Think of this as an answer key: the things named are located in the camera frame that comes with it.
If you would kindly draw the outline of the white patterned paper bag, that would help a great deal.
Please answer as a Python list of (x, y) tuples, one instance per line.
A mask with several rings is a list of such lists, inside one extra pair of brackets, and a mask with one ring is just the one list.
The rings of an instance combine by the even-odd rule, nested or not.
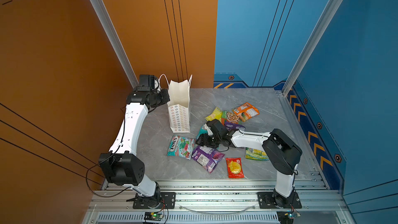
[(192, 75), (188, 80), (183, 82), (168, 81), (165, 74), (164, 77), (168, 85), (168, 94), (170, 101), (167, 102), (170, 128), (174, 133), (190, 133), (190, 87)]

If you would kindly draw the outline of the red yellow snack packet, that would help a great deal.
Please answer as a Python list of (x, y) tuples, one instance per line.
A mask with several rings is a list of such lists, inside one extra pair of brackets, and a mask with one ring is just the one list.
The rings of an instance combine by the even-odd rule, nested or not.
[(232, 179), (244, 178), (241, 158), (226, 158), (228, 177)]

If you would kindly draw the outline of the green red Fox's candy bag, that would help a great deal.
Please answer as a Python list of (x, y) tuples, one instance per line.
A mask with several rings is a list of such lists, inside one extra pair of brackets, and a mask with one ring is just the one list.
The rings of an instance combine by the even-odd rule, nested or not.
[(173, 135), (167, 151), (168, 156), (181, 157), (190, 160), (195, 145), (195, 139)]

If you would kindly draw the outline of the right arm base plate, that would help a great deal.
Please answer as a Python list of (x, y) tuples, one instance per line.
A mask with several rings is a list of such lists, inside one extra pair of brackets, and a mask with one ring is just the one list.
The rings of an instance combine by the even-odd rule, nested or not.
[(258, 192), (258, 203), (260, 209), (294, 208), (301, 209), (302, 204), (299, 195), (293, 191), (287, 198), (277, 192)]

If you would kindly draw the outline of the purple snack bag front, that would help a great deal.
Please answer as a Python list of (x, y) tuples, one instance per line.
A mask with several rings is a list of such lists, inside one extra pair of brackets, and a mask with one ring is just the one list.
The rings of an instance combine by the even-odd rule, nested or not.
[(199, 163), (208, 173), (212, 173), (225, 154), (215, 148), (197, 146), (193, 150), (192, 159)]

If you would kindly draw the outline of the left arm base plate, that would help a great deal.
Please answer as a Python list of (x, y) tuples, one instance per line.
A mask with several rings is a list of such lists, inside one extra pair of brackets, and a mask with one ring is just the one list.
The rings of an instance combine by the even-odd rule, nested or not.
[(136, 194), (136, 200), (133, 203), (134, 209), (161, 209), (165, 203), (166, 209), (174, 209), (176, 203), (175, 192), (159, 192), (152, 197), (143, 197)]

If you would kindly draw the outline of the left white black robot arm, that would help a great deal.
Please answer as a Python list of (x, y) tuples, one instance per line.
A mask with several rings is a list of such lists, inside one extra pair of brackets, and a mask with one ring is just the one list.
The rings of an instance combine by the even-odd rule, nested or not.
[(150, 109), (170, 101), (167, 89), (137, 87), (127, 97), (124, 119), (119, 133), (98, 163), (109, 183), (136, 192), (136, 200), (150, 208), (161, 203), (160, 186), (145, 174), (145, 164), (137, 157), (138, 138)]

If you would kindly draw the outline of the purple Savoria snack bag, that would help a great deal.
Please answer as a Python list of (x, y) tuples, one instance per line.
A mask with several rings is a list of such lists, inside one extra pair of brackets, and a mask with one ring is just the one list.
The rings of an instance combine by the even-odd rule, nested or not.
[(240, 131), (245, 131), (245, 127), (241, 124), (237, 124), (237, 123), (231, 123), (231, 122), (225, 122), (224, 126), (228, 129), (228, 130), (240, 130)]

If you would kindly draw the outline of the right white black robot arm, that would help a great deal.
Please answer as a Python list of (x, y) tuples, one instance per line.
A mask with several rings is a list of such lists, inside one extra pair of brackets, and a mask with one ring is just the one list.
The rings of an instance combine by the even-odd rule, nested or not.
[(199, 135), (196, 141), (200, 146), (218, 148), (222, 144), (225, 147), (257, 149), (267, 154), (277, 170), (277, 177), (272, 193), (258, 193), (261, 208), (302, 208), (294, 188), (302, 150), (282, 130), (274, 129), (265, 133), (228, 130), (217, 119), (207, 122), (206, 125), (207, 132)]

